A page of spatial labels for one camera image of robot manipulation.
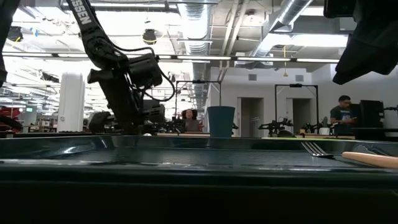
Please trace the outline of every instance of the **white wall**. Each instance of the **white wall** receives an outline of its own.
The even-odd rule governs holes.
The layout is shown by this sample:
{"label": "white wall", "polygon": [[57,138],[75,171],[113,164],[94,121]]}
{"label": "white wall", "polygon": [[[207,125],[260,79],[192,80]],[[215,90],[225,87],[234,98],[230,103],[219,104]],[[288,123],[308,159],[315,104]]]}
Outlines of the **white wall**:
{"label": "white wall", "polygon": [[[312,73],[313,84],[319,85],[321,118],[330,118],[330,110],[338,105],[341,95],[350,96],[353,103],[359,103],[360,100],[381,100],[384,107],[397,106],[397,68],[387,76],[371,72],[344,85],[332,82],[335,68],[336,65],[325,65]],[[398,127],[396,111],[385,112],[384,127]]]}
{"label": "white wall", "polygon": [[[257,81],[248,81],[248,74],[256,73]],[[264,99],[264,116],[263,122],[269,123],[275,119],[275,96],[274,96],[274,85],[275,84],[291,84],[296,83],[294,75],[304,75],[304,82],[302,84],[311,84],[311,73],[307,73],[305,69],[295,68],[288,69],[288,77],[284,77],[284,69],[275,71],[273,69],[255,69],[248,71],[244,68],[230,68],[223,80],[221,100],[223,106],[237,107],[238,97],[251,97],[251,98],[263,98]],[[218,68],[211,69],[212,77],[218,76]],[[288,98],[311,98],[315,99],[315,96],[311,91],[306,88],[289,88],[278,87],[277,106],[278,115],[277,117],[285,117],[286,113],[286,101]],[[211,91],[209,94],[211,102],[213,99],[218,98],[218,92],[214,93]],[[312,118],[315,122],[315,102],[312,107]],[[234,122],[237,124],[236,109]]]}

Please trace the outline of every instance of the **ductwork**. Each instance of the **ductwork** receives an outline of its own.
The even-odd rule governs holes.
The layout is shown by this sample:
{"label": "ductwork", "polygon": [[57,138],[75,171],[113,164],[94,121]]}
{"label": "ductwork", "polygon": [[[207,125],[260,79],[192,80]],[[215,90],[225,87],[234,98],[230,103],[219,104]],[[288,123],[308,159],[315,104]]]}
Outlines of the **ductwork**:
{"label": "ductwork", "polygon": [[[280,10],[267,16],[262,28],[263,40],[256,49],[251,52],[250,56],[265,57],[271,48],[275,44],[278,44],[275,42],[275,39],[277,39],[275,34],[269,35],[269,33],[281,27],[291,26],[312,1],[313,0],[284,0],[280,6]],[[253,63],[247,63],[244,67],[253,69],[254,65]]]}
{"label": "ductwork", "polygon": [[[203,40],[210,34],[210,4],[177,4],[180,11],[184,37],[191,40]],[[210,44],[206,42],[186,42],[185,48],[190,55],[208,55]],[[209,80],[210,67],[205,63],[192,63],[194,80]],[[192,85],[198,109],[201,109],[206,100],[203,96],[203,84]]]}

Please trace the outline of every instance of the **ceiling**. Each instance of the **ceiling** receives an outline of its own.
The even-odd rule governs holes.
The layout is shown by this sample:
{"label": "ceiling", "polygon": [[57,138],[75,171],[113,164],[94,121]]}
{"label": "ceiling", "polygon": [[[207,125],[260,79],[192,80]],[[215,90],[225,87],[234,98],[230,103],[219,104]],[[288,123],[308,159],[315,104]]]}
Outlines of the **ceiling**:
{"label": "ceiling", "polygon": [[[237,52],[250,52],[256,48],[262,39],[262,25],[266,15],[279,9],[278,0],[250,1],[238,32],[238,40],[235,42],[232,54]],[[228,20],[231,16],[233,1],[220,0],[212,7],[210,38],[210,55],[219,55],[223,45],[224,36]],[[314,1],[311,10],[319,12],[323,6],[323,1]],[[146,29],[155,29],[157,43],[151,47],[156,54],[181,55],[186,54],[184,44],[184,28],[182,18],[174,12],[152,12],[152,11],[97,11],[96,15],[109,38],[118,46],[125,49],[136,49],[147,47],[142,40],[142,34]],[[62,11],[59,7],[36,7],[33,15],[28,15],[23,10],[18,9],[14,15],[13,26],[22,27],[24,38],[21,42],[7,40],[4,52],[57,52],[57,53],[78,53],[84,52],[83,44],[79,38],[79,28],[75,18],[70,11]],[[302,58],[339,58],[338,47],[306,47],[298,45],[286,45],[274,47],[271,50],[274,57],[302,57]],[[192,79],[192,63],[159,63],[162,71],[166,75],[174,75],[176,80]],[[218,63],[211,63],[211,66],[218,67]],[[82,60],[67,62],[63,60],[42,60],[32,58],[6,58],[6,68],[9,71],[8,86],[0,91],[0,102],[6,102],[6,98],[24,97],[29,99],[35,91],[37,97],[51,98],[54,106],[51,110],[44,111],[54,113],[57,111],[56,102],[59,101],[59,83],[45,81],[42,72],[62,79],[63,71],[69,67],[79,67],[84,73],[88,74],[91,68],[95,68],[90,61]],[[278,69],[285,66],[285,63],[274,62],[273,67]],[[293,68],[312,68],[317,65],[311,63],[288,63],[287,67]],[[36,87],[10,86],[14,84],[35,84]],[[107,110],[107,102],[99,88],[99,85],[86,85],[85,111],[86,114],[93,111]],[[195,99],[192,93],[191,84],[185,86],[178,96],[178,110],[195,107]],[[170,96],[172,90],[168,82],[163,82],[153,90],[153,95],[159,98]],[[175,99],[167,102],[167,116],[171,117],[175,109]]]}

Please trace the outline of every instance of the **metal frame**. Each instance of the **metal frame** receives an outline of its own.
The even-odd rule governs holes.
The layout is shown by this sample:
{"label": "metal frame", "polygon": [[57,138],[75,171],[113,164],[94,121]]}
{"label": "metal frame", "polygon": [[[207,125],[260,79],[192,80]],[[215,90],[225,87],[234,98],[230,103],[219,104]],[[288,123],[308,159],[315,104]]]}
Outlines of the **metal frame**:
{"label": "metal frame", "polygon": [[277,107],[277,87],[278,86],[287,86],[289,88],[301,88],[301,87],[314,87],[315,88],[315,98],[317,101],[317,122],[319,122],[319,100],[318,100],[318,85],[302,85],[298,84],[298,86],[291,86],[297,84],[275,84],[275,120],[278,120],[278,107]]}
{"label": "metal frame", "polygon": [[201,80],[194,80],[194,81],[176,81],[175,82],[175,112],[174,116],[177,115],[177,98],[178,98],[178,84],[179,83],[192,83],[192,84],[204,84],[204,83],[218,83],[220,86],[220,89],[218,90],[218,93],[220,93],[220,106],[221,106],[221,82],[220,81],[201,81]]}

